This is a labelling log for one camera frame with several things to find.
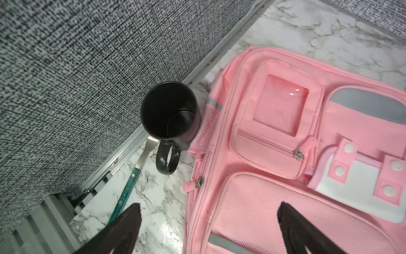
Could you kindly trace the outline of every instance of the zipper pull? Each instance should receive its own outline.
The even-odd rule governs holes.
[[[204,178],[201,176],[199,177],[199,179],[197,179],[196,182],[186,182],[183,184],[183,191],[185,193],[188,193],[189,191],[193,191],[195,189],[198,189],[200,187],[202,187],[204,183]]]
[[[294,157],[295,157],[297,160],[300,160],[300,161],[303,160],[303,156],[304,156],[305,154],[307,154],[307,153],[310,151],[310,149],[313,149],[314,147],[316,147],[316,146],[317,146],[317,143],[318,143],[317,138],[315,138],[315,137],[313,137],[313,136],[308,137],[308,138],[306,139],[306,141],[303,143],[303,145],[301,145],[301,146],[299,147],[299,149],[296,149],[296,150],[293,152]]]

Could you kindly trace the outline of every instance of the mug rim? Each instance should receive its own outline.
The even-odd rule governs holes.
[[[168,83],[176,83],[176,84],[178,84],[178,85],[182,85],[183,87],[185,87],[185,88],[189,91],[189,93],[192,95],[193,100],[194,100],[194,104],[195,104],[195,107],[196,107],[196,108],[195,108],[195,113],[193,114],[193,119],[192,119],[192,121],[189,123],[189,126],[187,127],[186,130],[184,130],[182,133],[178,134],[177,136],[173,136],[173,137],[169,137],[169,138],[163,138],[163,137],[157,136],[157,135],[155,135],[155,134],[152,134],[151,131],[145,126],[144,117],[143,117],[143,109],[144,109],[145,99],[148,97],[148,95],[150,95],[154,90],[156,90],[156,89],[159,88],[160,86],[166,85],[166,84],[168,84]],[[162,83],[159,83],[159,84],[155,85],[155,86],[154,86],[153,88],[151,88],[151,89],[148,91],[148,93],[144,96],[143,102],[142,102],[142,104],[141,104],[141,109],[140,109],[141,124],[143,125],[144,129],[148,132],[148,135],[151,135],[151,136],[153,136],[154,138],[157,138],[157,139],[163,140],[163,141],[173,140],[173,139],[176,139],[176,138],[182,136],[183,134],[185,134],[185,133],[190,129],[190,127],[192,126],[192,123],[196,120],[196,117],[197,117],[197,112],[196,112],[196,111],[198,111],[198,110],[200,110],[200,109],[199,109],[199,106],[198,106],[198,104],[197,104],[196,96],[194,95],[194,93],[192,92],[192,90],[190,89],[189,86],[185,85],[184,83],[177,82],[177,81],[165,81],[165,82],[162,82]]]

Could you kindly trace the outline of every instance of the pink strap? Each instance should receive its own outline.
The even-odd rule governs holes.
[[[342,138],[335,152],[333,161],[328,171],[328,176],[337,182],[346,183],[348,172],[355,160],[357,148],[350,140]]]
[[[306,166],[303,173],[308,176],[313,176],[316,169],[314,167]]]
[[[317,138],[310,136],[300,146],[299,150],[302,151],[303,154],[307,154],[310,151],[310,149],[313,149],[317,146],[317,143],[318,143]]]
[[[183,184],[183,191],[188,193],[189,191],[193,191],[197,189],[196,182],[186,182]]]
[[[378,180],[375,185],[374,196],[399,206],[405,184],[406,162],[385,155],[382,169],[379,171]]]

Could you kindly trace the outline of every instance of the snap button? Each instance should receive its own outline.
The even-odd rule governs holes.
[[[347,153],[351,153],[352,151],[354,151],[354,146],[351,143],[346,143],[346,145],[344,146],[344,151],[346,151]]]
[[[388,197],[393,197],[394,195],[396,195],[396,190],[391,185],[385,185],[384,187],[382,187],[382,191]]]
[[[338,176],[343,176],[346,171],[342,166],[338,166],[335,168],[335,174]]]
[[[403,163],[401,161],[393,160],[393,161],[391,161],[391,168],[396,171],[401,171],[401,170],[403,170],[404,167],[403,167]]]

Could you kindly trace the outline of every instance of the mesh side pocket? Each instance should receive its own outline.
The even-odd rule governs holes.
[[[213,135],[214,128],[216,127],[217,119],[220,111],[218,111],[214,106],[206,104],[204,117],[200,124],[200,128],[196,137],[190,143],[188,153],[196,156],[196,154],[206,153],[207,145],[209,144],[210,138]]]
[[[346,253],[395,253],[373,226],[319,200],[265,179],[241,174],[227,186],[212,234],[254,253],[286,253],[276,212],[291,204]]]

